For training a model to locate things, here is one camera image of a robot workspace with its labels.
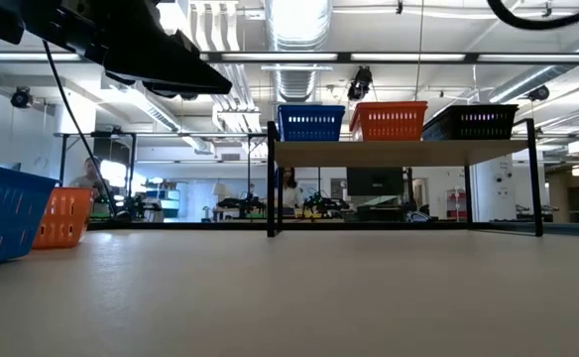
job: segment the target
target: blue basket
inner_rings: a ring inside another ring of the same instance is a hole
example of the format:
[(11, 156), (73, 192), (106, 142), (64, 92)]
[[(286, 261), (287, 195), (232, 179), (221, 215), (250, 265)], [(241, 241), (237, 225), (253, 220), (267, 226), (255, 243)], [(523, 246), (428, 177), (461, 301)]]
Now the blue basket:
[(345, 107), (342, 105), (280, 105), (283, 141), (338, 141)]
[(0, 168), (0, 262), (30, 253), (56, 181)]

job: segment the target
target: black metal leg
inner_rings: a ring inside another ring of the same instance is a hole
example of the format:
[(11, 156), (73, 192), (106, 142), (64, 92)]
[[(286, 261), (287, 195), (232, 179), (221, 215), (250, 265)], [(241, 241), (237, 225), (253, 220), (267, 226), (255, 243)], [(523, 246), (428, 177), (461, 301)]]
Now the black metal leg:
[(279, 175), (277, 177), (277, 231), (283, 230), (283, 175), (284, 168), (279, 167)]
[(543, 236), (543, 218), (540, 211), (540, 185), (538, 184), (538, 155), (536, 153), (536, 131), (534, 119), (525, 119), (527, 147), (529, 150), (529, 176), (531, 178), (531, 203), (534, 210), (534, 235)]
[[(252, 143), (252, 135), (248, 134), (248, 186), (247, 186), (248, 193), (246, 194), (246, 197), (250, 197), (250, 193), (254, 194), (253, 192), (250, 192), (250, 185), (252, 184), (252, 182), (251, 182), (252, 178), (251, 178), (251, 174), (250, 174), (250, 165), (251, 165), (251, 162), (250, 162), (250, 152), (251, 152), (250, 144), (251, 143)], [(250, 215), (250, 221), (251, 222), (253, 221), (252, 215)]]
[(67, 134), (62, 135), (62, 151), (60, 152), (60, 175), (58, 175), (58, 181), (60, 182), (60, 187), (63, 185), (64, 181), (64, 161), (67, 155), (67, 139), (69, 136)]
[(131, 163), (129, 163), (129, 197), (133, 195), (133, 173), (135, 172), (135, 156), (138, 147), (138, 136), (131, 134)]
[(250, 144), (252, 143), (252, 136), (248, 135), (248, 194), (250, 194)]
[(415, 195), (412, 191), (412, 168), (406, 169), (406, 186), (408, 188), (408, 204), (411, 206), (415, 206), (417, 209), (417, 204), (415, 203)]
[(267, 229), (268, 238), (275, 237), (275, 224), (274, 224), (274, 157), (275, 157), (275, 131), (277, 127), (273, 121), (268, 122), (268, 217), (267, 217)]
[(464, 167), (464, 182), (466, 183), (466, 216), (467, 216), (467, 224), (468, 229), (471, 229), (473, 226), (473, 219), (472, 219), (472, 186), (470, 183), (470, 166), (466, 165)]

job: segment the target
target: ceiling duct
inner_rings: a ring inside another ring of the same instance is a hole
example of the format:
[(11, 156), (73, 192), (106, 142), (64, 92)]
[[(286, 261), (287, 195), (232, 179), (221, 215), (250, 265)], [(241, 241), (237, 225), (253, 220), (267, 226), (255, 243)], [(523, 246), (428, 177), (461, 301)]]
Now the ceiling duct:
[[(181, 122), (170, 113), (158, 100), (153, 98), (150, 93), (142, 93), (134, 87), (116, 87), (111, 85), (112, 89), (117, 90), (121, 98), (126, 102), (135, 105), (156, 122), (169, 129), (172, 133), (186, 133), (193, 130), (185, 127)], [(199, 138), (182, 137), (199, 155), (214, 155), (215, 148), (212, 143), (203, 141)]]
[[(327, 39), (332, 10), (331, 0), (267, 0), (270, 51), (319, 51)], [(312, 98), (318, 72), (310, 70), (309, 64), (304, 67), (305, 71), (275, 71), (279, 101), (303, 102)]]
[[(567, 52), (579, 53), (579, 42), (566, 50)], [(532, 68), (493, 90), (489, 96), (490, 102), (506, 103), (546, 84), (548, 81), (567, 73), (577, 66), (578, 64), (561, 64), (540, 65)]]

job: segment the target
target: monitor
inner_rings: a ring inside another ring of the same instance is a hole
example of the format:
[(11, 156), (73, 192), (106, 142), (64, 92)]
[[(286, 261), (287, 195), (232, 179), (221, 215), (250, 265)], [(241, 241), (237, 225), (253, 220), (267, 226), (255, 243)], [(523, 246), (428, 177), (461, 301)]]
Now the monitor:
[(348, 168), (347, 194), (401, 195), (405, 192), (402, 168)]

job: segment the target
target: black cable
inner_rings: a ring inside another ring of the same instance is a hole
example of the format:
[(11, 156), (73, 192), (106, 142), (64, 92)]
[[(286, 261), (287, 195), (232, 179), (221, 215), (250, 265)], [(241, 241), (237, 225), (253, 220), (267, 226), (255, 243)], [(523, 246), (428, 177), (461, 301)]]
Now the black cable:
[(490, 6), (492, 12), (497, 15), (499, 20), (521, 30), (554, 30), (579, 23), (579, 13), (555, 20), (537, 21), (522, 19), (515, 16), (515, 14), (513, 14), (512, 11), (510, 11), (506, 5), (504, 5), (503, 0), (488, 0), (488, 5)]
[(87, 150), (89, 158), (91, 159), (91, 162), (95, 166), (95, 171), (98, 174), (98, 179), (102, 183), (102, 187), (104, 187), (105, 192), (107, 192), (107, 198), (109, 198), (109, 209), (111, 210), (110, 214), (115, 214), (115, 207), (113, 206), (113, 196), (111, 195), (109, 187), (107, 187), (107, 184), (105, 183), (104, 178), (102, 177), (100, 167), (96, 164), (99, 161), (97, 161), (93, 156), (93, 152), (91, 151), (91, 148), (89, 148), (89, 143), (87, 143), (87, 139), (84, 137), (84, 134), (82, 134), (82, 130), (80, 130), (80, 126), (78, 125), (78, 122), (75, 120), (75, 117), (73, 116), (73, 111), (71, 111), (71, 106), (69, 105), (67, 96), (64, 94), (64, 88), (62, 88), (62, 83), (60, 82), (60, 77), (58, 76), (58, 71), (56, 70), (54, 59), (52, 58), (50, 45), (48, 45), (47, 41), (43, 41), (43, 47), (45, 47), (45, 53), (48, 56), (48, 62), (50, 63), (50, 67), (52, 68), (52, 72), (54, 73), (54, 79), (56, 80), (56, 85), (58, 86), (58, 90), (60, 91), (60, 97), (62, 97), (64, 107), (67, 109), (67, 113), (69, 113), (69, 117), (71, 117), (71, 121), (73, 121), (75, 129), (78, 131), (78, 136), (80, 136), (80, 140), (82, 141), (82, 144), (84, 144), (84, 148)]

